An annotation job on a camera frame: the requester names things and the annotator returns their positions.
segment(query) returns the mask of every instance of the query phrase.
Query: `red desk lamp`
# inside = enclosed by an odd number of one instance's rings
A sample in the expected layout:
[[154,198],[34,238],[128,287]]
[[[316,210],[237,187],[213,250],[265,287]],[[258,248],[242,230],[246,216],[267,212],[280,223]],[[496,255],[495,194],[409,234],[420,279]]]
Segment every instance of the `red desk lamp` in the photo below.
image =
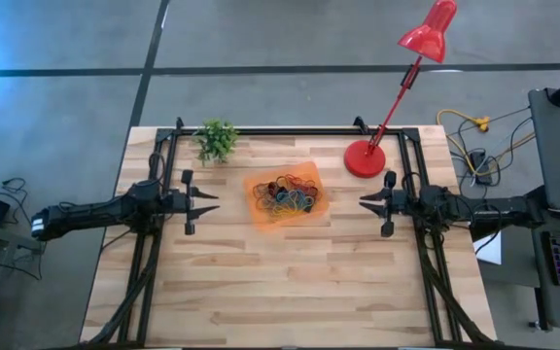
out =
[[457,11],[455,0],[437,0],[422,25],[408,31],[399,40],[399,45],[419,54],[416,62],[409,66],[401,83],[397,100],[388,112],[384,123],[378,127],[377,134],[370,141],[361,140],[349,145],[345,151],[345,166],[354,175],[370,178],[379,174],[386,164],[384,151],[379,148],[379,141],[384,134],[388,121],[393,116],[405,91],[410,89],[418,76],[420,61],[423,56],[442,63],[446,51],[444,32]]

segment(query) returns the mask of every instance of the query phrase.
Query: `gray floor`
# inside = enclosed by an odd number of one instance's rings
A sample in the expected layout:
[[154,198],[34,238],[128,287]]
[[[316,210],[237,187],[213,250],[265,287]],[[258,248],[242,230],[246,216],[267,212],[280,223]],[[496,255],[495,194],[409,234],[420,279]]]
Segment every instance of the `gray floor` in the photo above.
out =
[[[421,0],[173,0],[156,67],[272,64],[408,64],[396,45],[419,23]],[[0,69],[141,68],[159,0],[0,0]],[[560,62],[560,0],[460,1],[447,33],[446,63]],[[140,124],[380,123],[403,74],[153,77]],[[62,200],[110,197],[118,175],[139,77],[0,78],[0,182],[27,180],[27,210]],[[560,71],[423,73],[392,124],[434,123],[453,108],[497,117],[527,105],[532,88],[558,87]],[[499,153],[521,113],[467,132],[469,147]],[[447,130],[460,120],[446,116]],[[531,126],[520,130],[520,136]],[[534,142],[489,196],[525,193],[542,182]],[[478,195],[477,189],[467,189]],[[27,234],[19,227],[18,232]],[[0,349],[76,342],[97,261],[100,230],[49,244],[44,280],[11,274],[0,303]],[[560,330],[531,332],[532,290],[485,287],[498,337],[560,348]]]

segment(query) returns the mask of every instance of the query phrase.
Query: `orange translucent container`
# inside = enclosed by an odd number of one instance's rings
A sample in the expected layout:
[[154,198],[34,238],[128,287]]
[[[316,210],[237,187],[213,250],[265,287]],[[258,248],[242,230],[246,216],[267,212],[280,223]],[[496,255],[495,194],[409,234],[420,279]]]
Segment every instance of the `orange translucent container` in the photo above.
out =
[[253,223],[260,229],[294,225],[330,207],[312,161],[246,177],[243,187]]

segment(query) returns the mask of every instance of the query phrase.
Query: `black metal frame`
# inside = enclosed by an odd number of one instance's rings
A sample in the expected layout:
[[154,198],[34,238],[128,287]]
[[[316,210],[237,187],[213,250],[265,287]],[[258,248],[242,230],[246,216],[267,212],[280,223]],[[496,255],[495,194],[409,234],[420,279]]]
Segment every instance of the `black metal frame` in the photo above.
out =
[[[364,125],[362,120],[357,117],[354,122],[354,126],[349,127],[325,127],[325,126],[309,126],[309,127],[237,127],[236,128],[240,135],[243,136],[264,136],[264,135],[374,135],[376,130],[368,129]],[[192,136],[196,131],[195,127],[184,127],[181,119],[177,121],[176,128],[160,128],[157,130],[155,146],[153,148],[154,153],[160,153],[165,143],[169,141],[168,156],[166,158],[165,169],[163,170],[163,190],[167,191],[169,189],[169,184],[172,178],[172,168],[174,164],[174,158],[176,155],[177,141],[180,136]],[[429,177],[427,174],[427,165],[423,156],[423,150],[420,141],[420,135],[417,128],[390,128],[384,133],[386,136],[395,136],[398,139],[400,145],[400,153],[402,160],[403,176],[406,177],[408,184],[408,190],[412,194],[416,194],[416,188],[414,186],[414,181],[412,174],[417,175],[420,179],[420,184],[422,186],[429,185]],[[417,172],[412,170],[408,144],[414,148],[414,154],[416,157],[418,169]],[[151,163],[151,169],[149,173],[149,179],[154,180],[158,177],[158,161]],[[156,233],[153,235],[153,242],[151,246],[151,251],[148,257],[148,261],[156,261],[159,254],[159,247],[162,236],[163,228],[163,218],[157,221]],[[426,231],[424,226],[420,221],[414,218],[414,231],[417,242],[418,257],[421,255],[427,255],[427,245],[425,244]],[[131,269],[129,272],[127,292],[131,291],[131,286],[138,280],[140,266],[143,258],[143,251],[145,246],[146,236],[138,235],[135,242],[135,248],[133,251],[133,259],[131,261]],[[444,250],[442,247],[442,242],[440,240],[434,239],[434,248],[437,260],[437,271],[442,280],[442,283],[448,291],[451,291],[451,284],[448,275],[448,269],[446,267],[446,259],[444,257]],[[462,342],[461,332],[458,321],[455,319],[453,313],[449,308],[447,308],[447,318],[449,328],[451,330],[452,340],[448,341],[444,339],[442,334],[442,327],[438,315],[438,307],[436,300],[436,293],[434,291],[434,286],[431,281],[425,276],[425,267],[421,264],[421,270],[423,273],[423,284],[425,286],[425,297],[427,302],[427,310],[429,312],[430,324],[432,329],[432,334],[434,338],[434,343],[436,347],[450,346],[450,344],[457,344],[461,346],[474,346],[474,344]],[[135,340],[128,340],[129,329],[130,329],[130,311],[128,315],[123,318],[120,324],[120,331],[118,334],[118,341],[115,343],[103,343],[103,344],[92,344],[90,346],[85,345],[87,349],[115,349],[115,348],[141,348],[144,347],[146,341],[146,333],[148,330],[148,322],[150,318],[150,310],[153,299],[153,288],[155,285],[155,274],[157,271],[157,264],[152,266],[150,272],[150,278],[145,284],[144,296],[141,304],[141,314],[139,324],[137,325],[137,333]]]

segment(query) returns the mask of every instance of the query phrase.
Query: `red lamp shade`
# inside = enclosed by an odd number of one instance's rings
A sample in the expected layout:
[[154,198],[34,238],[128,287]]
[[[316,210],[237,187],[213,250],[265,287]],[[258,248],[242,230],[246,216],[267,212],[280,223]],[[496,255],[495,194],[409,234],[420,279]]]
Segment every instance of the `red lamp shade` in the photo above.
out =
[[457,12],[455,0],[437,0],[420,26],[408,31],[399,45],[438,63],[444,62],[444,32]]

